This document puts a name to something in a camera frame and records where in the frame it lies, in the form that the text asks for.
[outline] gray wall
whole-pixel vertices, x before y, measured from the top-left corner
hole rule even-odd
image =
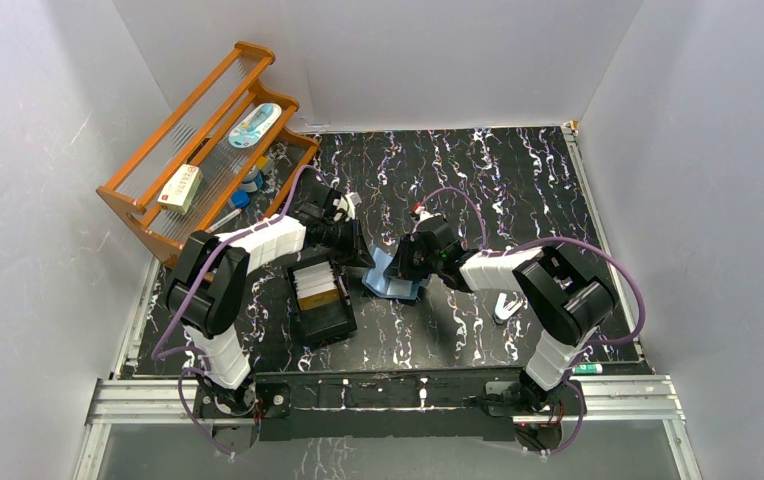
[[[0,1],[0,479],[72,475],[149,258],[94,189],[168,113],[110,1]]]
[[[114,1],[171,106],[243,39],[275,51],[303,130],[578,119],[641,3]]]
[[[764,2],[645,2],[580,128],[705,476],[764,478]]]

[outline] glass panel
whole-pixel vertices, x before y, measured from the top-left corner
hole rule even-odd
[[[249,106],[240,119],[245,118],[254,109],[255,105]],[[229,132],[220,139],[200,164],[202,182],[188,213],[182,215],[162,210],[150,225],[151,230],[179,243],[183,243],[194,231],[235,175],[250,160],[250,155],[258,146],[235,148],[229,144]]]
[[[239,451],[250,431],[223,430],[218,439]],[[467,437],[259,442],[234,463],[214,452],[192,425],[115,425],[99,478],[679,478],[661,421],[588,422],[574,445],[546,462],[522,456],[516,443]]]
[[[117,187],[117,191],[132,198],[140,197],[259,62],[259,59],[245,57],[235,59],[167,135],[158,141],[140,165]]]

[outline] cable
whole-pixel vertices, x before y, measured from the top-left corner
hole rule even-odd
[[[216,438],[214,438],[211,433],[208,431],[208,429],[205,428],[205,425],[202,424],[202,422],[199,421],[198,418],[196,418],[196,415],[194,415],[194,412],[191,411],[191,407],[188,406],[188,402],[185,401],[185,391],[182,389],[182,381],[185,379],[185,377],[189,376],[190,374],[199,374],[203,377],[205,376],[205,372],[196,367],[189,367],[182,369],[182,372],[179,374],[179,398],[182,400],[182,408],[185,409],[185,413],[188,415],[188,418],[194,422],[194,425],[199,429],[200,433],[208,439],[209,442],[212,443],[215,447],[217,447],[217,450],[219,450],[221,453],[228,455],[230,460],[234,460],[235,458],[235,452],[233,452],[229,447],[223,445],[222,443],[218,442]]]
[[[556,419],[556,425],[561,423],[563,418],[565,418],[565,404],[559,400],[559,418]]]
[[[585,412],[585,397],[582,395],[582,391],[579,390],[579,388],[576,387],[576,385],[570,383],[568,379],[564,380],[564,385],[576,393],[576,398],[579,399],[579,415],[577,416],[576,425],[573,427],[573,432],[571,432],[570,437],[568,437],[567,441],[558,447],[555,448],[555,450],[547,450],[548,455],[554,455],[556,453],[561,452],[562,450],[568,448],[571,443],[573,443],[574,440],[576,440],[577,435],[579,435],[579,431],[582,430],[582,416]]]
[[[166,350],[164,352],[161,352],[162,353],[162,357],[161,358],[167,358],[167,357],[169,357],[171,355],[175,355],[177,353],[183,353],[183,352],[191,352],[191,353],[193,353],[194,355],[197,356],[197,358],[202,359],[202,362],[205,364],[205,369],[206,370],[211,370],[211,359],[208,358],[208,355],[205,354],[205,351],[203,351],[199,347],[192,347],[192,346],[187,346],[187,345],[183,345],[181,347],[173,347],[170,350]]]
[[[479,208],[476,206],[476,203],[474,203],[473,200],[471,200],[470,197],[468,197],[466,193],[464,193],[463,191],[459,190],[458,188],[456,188],[456,187],[441,187],[441,188],[435,190],[434,192],[430,193],[426,197],[424,197],[423,201],[418,203],[417,206],[426,205],[426,202],[428,202],[429,199],[431,199],[435,195],[438,195],[439,193],[444,192],[444,191],[450,191],[450,192],[455,192],[455,193],[459,194],[459,196],[464,198],[464,200],[467,202],[467,204],[470,206],[470,208],[473,209],[474,213],[476,213],[477,220],[479,220],[479,228],[482,229],[482,243],[479,245],[479,249],[480,250],[484,250],[484,249],[488,248],[488,230],[485,227],[485,220],[482,218],[482,213],[479,211]]]
[[[632,290],[632,295],[635,297],[635,302],[638,304],[638,320],[635,321],[635,328],[632,330],[632,332],[629,333],[629,335],[625,337],[621,337],[621,338],[616,338],[613,340],[608,340],[608,339],[607,340],[599,340],[599,339],[589,340],[588,345],[615,346],[615,345],[622,345],[624,343],[628,343],[634,340],[635,337],[637,337],[638,334],[641,333],[641,329],[644,327],[644,322],[647,319],[647,308],[644,306],[644,297],[641,295],[641,288],[639,288],[638,283],[636,283],[635,279],[632,278],[632,275],[629,274],[626,267],[624,267],[620,262],[615,260],[608,253],[600,250],[594,245],[585,243],[575,238],[569,238],[569,237],[539,238],[537,240],[524,243],[523,245],[519,245],[515,248],[512,248],[511,250],[506,250],[503,252],[485,251],[482,253],[486,257],[502,257],[504,255],[512,255],[518,252],[522,252],[524,250],[529,250],[531,248],[536,248],[536,247],[542,247],[544,245],[553,244],[553,243],[568,243],[570,245],[574,245],[576,247],[588,250],[591,253],[597,255],[598,257],[608,262],[611,266],[615,267],[615,269],[618,272],[620,272],[621,275],[623,275],[623,278],[626,280],[626,283],[629,285],[629,289]]]
[[[249,413],[255,408],[255,405],[256,405],[256,402],[252,402],[252,406],[250,408],[248,408],[247,411],[244,412],[244,413],[231,413],[231,411],[230,411],[230,413],[226,413],[226,412],[224,412],[222,410],[221,410],[221,413],[229,415],[230,417],[243,418],[243,417],[246,417],[247,415],[249,415]]]

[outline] black marble floor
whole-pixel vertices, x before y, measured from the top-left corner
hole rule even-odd
[[[393,254],[399,236],[413,227],[408,209],[447,185],[466,191],[477,203],[489,227],[492,249],[553,235],[599,244],[558,127],[348,133],[319,139],[320,169],[340,190],[358,192],[368,243],[389,253]],[[293,157],[284,147],[274,147],[269,154],[278,159],[277,173],[229,229],[260,218],[269,197],[290,173]],[[428,208],[443,212],[470,245],[481,241],[476,217],[462,199],[442,194]],[[598,266],[606,270],[605,264],[598,262]],[[496,293],[451,292],[434,278],[422,301],[406,305],[366,294],[361,273],[353,271],[350,279],[358,331],[317,350],[304,347],[292,332],[286,307],[288,284],[279,264],[251,275],[246,308],[235,325],[254,368],[266,372],[523,365],[538,341],[541,328],[528,309],[506,325],[493,323]],[[162,272],[156,296],[163,278]],[[184,355],[159,364],[150,360],[168,321],[168,312],[155,306],[137,366],[128,375],[176,375],[183,363],[191,361]],[[626,320],[617,312],[606,320],[601,336],[627,333]],[[185,343],[180,330],[167,348]],[[632,345],[598,347],[587,353],[588,361],[638,359]]]

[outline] wooden shelf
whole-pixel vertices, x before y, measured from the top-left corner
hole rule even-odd
[[[297,101],[265,88],[259,76],[273,62],[270,50],[244,42],[209,74],[129,161],[97,193],[165,265],[172,266],[188,236],[211,225],[255,162],[277,139],[305,150],[296,168],[317,153],[317,142],[286,128]],[[276,103],[282,114],[259,142],[238,149],[229,131],[255,107]],[[164,210],[155,201],[183,164],[199,166],[203,181],[187,214]],[[268,209],[285,200],[290,180]]]

